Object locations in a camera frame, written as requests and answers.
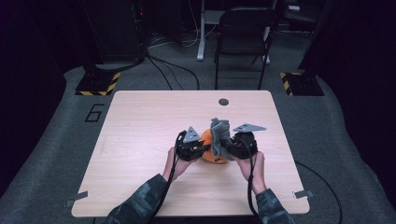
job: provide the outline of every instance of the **person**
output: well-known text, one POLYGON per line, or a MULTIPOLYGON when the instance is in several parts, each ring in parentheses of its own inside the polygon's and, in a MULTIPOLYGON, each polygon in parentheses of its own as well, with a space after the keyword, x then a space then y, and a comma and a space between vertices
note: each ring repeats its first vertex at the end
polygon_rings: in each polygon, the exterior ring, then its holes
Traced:
MULTIPOLYGON (((168 177, 171 173, 174 148, 168 151, 168 157, 163 169, 163 174, 157 174, 139 187, 134 194, 119 206, 113 208, 108 214, 104 224, 145 224, 150 221, 157 204, 160 202, 168 177)), ((248 180, 250 176, 250 160, 241 160, 233 157, 239 165, 243 177, 248 180)), ((257 152, 253 156, 255 169, 253 171, 252 190, 256 195, 259 219, 263 224, 294 224, 290 214, 280 203, 275 194, 268 189, 264 181, 264 154, 257 152)), ((178 160, 172 181, 181 176, 195 161, 178 160)))

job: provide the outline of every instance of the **sleeve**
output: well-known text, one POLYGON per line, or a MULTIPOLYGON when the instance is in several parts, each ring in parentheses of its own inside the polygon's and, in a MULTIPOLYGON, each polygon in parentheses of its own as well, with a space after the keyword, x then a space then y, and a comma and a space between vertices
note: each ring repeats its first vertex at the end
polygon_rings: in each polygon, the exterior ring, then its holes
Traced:
POLYGON ((271 189, 256 195, 259 217, 263 224, 295 224, 291 215, 280 203, 271 189))
POLYGON ((113 208, 103 224, 147 223, 160 202, 165 187, 165 179, 161 175, 155 175, 129 199, 113 208))

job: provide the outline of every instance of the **table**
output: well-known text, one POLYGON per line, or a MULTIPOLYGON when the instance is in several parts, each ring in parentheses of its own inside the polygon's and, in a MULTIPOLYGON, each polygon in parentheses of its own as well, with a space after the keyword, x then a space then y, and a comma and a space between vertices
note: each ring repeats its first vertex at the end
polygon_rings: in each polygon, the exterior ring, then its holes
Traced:
MULTIPOLYGON (((276 7, 277 0, 272 0, 271 8, 276 7)), ((200 41, 198 47, 197 61, 201 62, 204 60, 205 55, 205 25, 206 24, 219 24, 219 20, 224 11, 217 10, 206 10, 205 9, 205 0, 202 0, 201 3, 201 34, 200 41)), ((263 38, 266 38, 269 33, 269 28, 265 28, 263 38)), ((267 57, 266 64, 270 63, 270 57, 267 57)))
MULTIPOLYGON (((291 214, 308 212, 307 199, 293 196, 304 188, 269 91, 117 91, 78 191, 88 197, 75 201, 73 216, 106 217, 163 172, 178 133, 190 126, 202 133, 213 118, 230 121, 232 135, 244 123, 266 127, 255 137, 266 158, 267 187, 291 214), (223 98, 228 105, 219 104, 223 98)), ((251 215, 247 189, 235 161, 200 159, 172 183, 157 216, 251 215)))

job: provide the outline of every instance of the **orange object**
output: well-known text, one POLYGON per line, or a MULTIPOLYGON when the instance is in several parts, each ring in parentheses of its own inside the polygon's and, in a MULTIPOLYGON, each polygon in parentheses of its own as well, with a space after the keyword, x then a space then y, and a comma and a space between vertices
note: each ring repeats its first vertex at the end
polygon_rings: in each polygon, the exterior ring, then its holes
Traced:
MULTIPOLYGON (((212 132, 210 132, 210 129, 204 131, 201 134, 201 141, 204 141, 204 145, 212 144, 213 137, 212 137, 212 132)), ((212 147, 208 151, 204 152, 204 155, 202 155, 202 158, 206 161, 210 161, 210 162, 217 163, 217 164, 223 164, 228 161, 224 157, 213 156, 212 147)))

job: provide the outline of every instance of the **stand base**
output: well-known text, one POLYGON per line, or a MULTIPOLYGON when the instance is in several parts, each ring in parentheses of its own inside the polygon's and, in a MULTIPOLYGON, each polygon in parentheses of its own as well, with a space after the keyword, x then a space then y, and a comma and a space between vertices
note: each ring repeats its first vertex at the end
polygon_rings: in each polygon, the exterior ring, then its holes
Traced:
POLYGON ((309 86, 301 83, 301 73, 280 73, 287 95, 324 96, 323 90, 316 79, 309 86))
POLYGON ((116 87, 120 73, 98 70, 85 73, 76 87, 76 95, 109 95, 116 87))

